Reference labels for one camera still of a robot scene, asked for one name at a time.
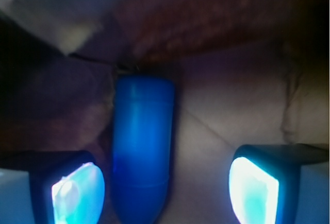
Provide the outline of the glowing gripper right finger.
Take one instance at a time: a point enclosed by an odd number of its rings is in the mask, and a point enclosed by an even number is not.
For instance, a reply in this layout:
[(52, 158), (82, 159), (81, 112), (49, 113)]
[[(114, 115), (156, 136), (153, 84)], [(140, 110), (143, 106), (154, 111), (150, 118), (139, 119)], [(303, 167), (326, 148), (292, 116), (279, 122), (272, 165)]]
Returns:
[(228, 187), (240, 223), (329, 223), (329, 146), (240, 146)]

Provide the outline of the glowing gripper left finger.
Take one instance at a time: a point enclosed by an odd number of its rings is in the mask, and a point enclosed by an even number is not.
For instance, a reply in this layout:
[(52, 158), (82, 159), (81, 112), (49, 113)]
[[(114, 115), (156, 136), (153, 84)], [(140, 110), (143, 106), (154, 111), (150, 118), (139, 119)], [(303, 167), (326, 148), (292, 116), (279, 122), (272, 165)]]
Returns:
[(29, 160), (36, 223), (98, 223), (105, 180), (91, 153), (34, 152)]

